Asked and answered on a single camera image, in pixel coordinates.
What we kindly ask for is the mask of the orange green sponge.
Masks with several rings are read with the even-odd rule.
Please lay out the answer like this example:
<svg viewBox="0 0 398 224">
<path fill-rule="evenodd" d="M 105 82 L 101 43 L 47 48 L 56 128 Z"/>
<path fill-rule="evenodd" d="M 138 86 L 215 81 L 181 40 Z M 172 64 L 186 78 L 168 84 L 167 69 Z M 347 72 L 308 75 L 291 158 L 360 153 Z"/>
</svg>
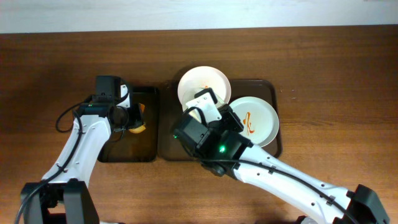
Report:
<svg viewBox="0 0 398 224">
<path fill-rule="evenodd" d="M 138 134 L 146 129 L 144 122 L 144 109 L 145 106 L 141 103 L 135 103 L 128 109 L 129 124 L 127 129 L 131 133 Z"/>
</svg>

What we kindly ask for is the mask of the white plate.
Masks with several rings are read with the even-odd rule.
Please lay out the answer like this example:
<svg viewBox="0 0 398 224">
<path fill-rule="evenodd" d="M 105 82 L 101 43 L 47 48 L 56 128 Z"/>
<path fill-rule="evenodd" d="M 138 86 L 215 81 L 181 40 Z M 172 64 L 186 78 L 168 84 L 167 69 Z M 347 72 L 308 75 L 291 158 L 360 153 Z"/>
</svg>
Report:
<svg viewBox="0 0 398 224">
<path fill-rule="evenodd" d="M 226 105 L 229 100 L 225 100 L 218 96 L 212 88 L 193 88 L 188 90 L 182 99 L 182 109 L 186 111 L 187 109 L 193 108 L 188 114 L 202 122 L 200 116 L 200 111 L 204 115 L 206 123 L 212 121 L 220 121 L 222 115 L 219 112 L 219 108 Z"/>
<path fill-rule="evenodd" d="M 261 147 L 276 138 L 279 117 L 271 104 L 254 96 L 244 96 L 234 100 L 229 106 L 243 125 L 240 135 Z"/>
<path fill-rule="evenodd" d="M 211 88 L 224 103 L 231 99 L 231 84 L 226 75 L 217 68 L 199 66 L 187 71 L 178 83 L 177 96 L 183 109 L 191 91 L 205 88 Z"/>
</svg>

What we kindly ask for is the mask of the white plate top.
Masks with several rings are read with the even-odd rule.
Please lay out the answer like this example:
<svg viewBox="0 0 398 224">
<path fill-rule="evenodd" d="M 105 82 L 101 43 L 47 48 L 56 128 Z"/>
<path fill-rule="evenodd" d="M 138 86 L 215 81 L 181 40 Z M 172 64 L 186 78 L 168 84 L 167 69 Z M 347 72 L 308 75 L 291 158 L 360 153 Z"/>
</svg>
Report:
<svg viewBox="0 0 398 224">
<path fill-rule="evenodd" d="M 224 103 L 231 99 L 231 84 L 226 75 L 217 68 L 199 66 L 187 71 L 178 83 L 177 96 L 183 109 L 191 91 L 205 88 L 211 88 Z"/>
</svg>

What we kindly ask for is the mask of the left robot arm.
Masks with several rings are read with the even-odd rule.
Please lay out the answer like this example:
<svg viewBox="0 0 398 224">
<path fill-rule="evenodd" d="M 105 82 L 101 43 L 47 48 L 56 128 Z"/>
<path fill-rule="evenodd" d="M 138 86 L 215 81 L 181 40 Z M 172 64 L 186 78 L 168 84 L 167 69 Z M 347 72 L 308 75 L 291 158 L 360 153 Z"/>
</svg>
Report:
<svg viewBox="0 0 398 224">
<path fill-rule="evenodd" d="M 95 94 L 71 107 L 70 137 L 54 165 L 39 182 L 21 190 L 19 223 L 100 223 L 88 185 L 104 145 L 113 133 L 144 124 L 133 88 L 120 77 L 97 76 Z"/>
</svg>

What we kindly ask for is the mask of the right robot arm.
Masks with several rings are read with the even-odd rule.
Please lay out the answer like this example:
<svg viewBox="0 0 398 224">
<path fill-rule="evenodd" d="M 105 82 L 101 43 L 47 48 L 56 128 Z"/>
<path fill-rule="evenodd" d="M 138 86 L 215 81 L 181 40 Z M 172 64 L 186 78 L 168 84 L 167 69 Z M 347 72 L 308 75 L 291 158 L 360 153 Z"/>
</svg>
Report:
<svg viewBox="0 0 398 224">
<path fill-rule="evenodd" d="M 279 131 L 275 109 L 247 96 L 230 104 L 211 88 L 180 95 L 183 115 L 174 130 L 186 153 L 214 175 L 259 187 L 308 215 L 307 223 L 389 223 L 375 191 L 355 191 L 315 179 L 264 150 Z"/>
</svg>

